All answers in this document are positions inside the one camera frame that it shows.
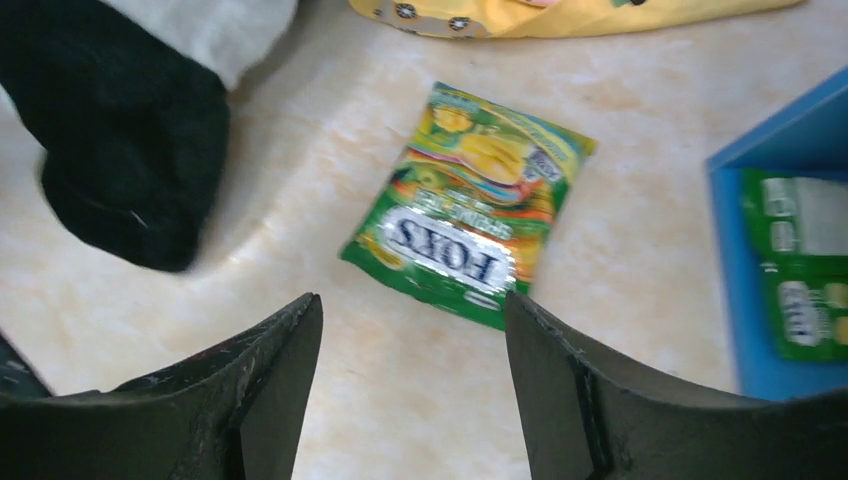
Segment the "green yellow candy bag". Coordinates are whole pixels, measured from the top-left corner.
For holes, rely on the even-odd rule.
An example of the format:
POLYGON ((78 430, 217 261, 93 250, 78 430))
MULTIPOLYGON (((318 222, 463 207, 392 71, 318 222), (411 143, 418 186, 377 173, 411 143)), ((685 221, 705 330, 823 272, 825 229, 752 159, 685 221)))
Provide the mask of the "green yellow candy bag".
POLYGON ((846 181, 745 169, 740 203, 779 355, 846 361, 846 181))

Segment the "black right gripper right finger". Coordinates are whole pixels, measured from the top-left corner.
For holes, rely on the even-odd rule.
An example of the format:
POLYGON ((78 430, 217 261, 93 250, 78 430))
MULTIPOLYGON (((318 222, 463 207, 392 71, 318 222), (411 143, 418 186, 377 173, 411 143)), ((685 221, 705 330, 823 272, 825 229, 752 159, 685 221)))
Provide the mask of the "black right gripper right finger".
POLYGON ((847 393, 774 402, 699 385, 519 293, 505 336, 535 479, 843 479, 847 393))

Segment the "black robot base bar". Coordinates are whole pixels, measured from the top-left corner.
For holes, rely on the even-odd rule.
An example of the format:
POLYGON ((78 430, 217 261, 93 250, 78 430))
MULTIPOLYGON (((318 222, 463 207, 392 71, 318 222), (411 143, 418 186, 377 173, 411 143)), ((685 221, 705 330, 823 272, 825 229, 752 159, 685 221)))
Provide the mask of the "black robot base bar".
POLYGON ((35 371, 4 336, 1 336, 1 392, 31 398, 51 396, 35 371))

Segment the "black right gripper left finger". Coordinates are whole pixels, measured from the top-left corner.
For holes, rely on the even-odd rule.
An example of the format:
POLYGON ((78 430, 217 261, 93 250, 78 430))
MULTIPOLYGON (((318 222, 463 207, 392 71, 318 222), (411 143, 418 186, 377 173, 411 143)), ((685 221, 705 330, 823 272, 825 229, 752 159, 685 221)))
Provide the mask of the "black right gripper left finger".
POLYGON ((288 479, 323 329, 307 293, 180 362, 102 392, 1 392, 5 479, 288 479))

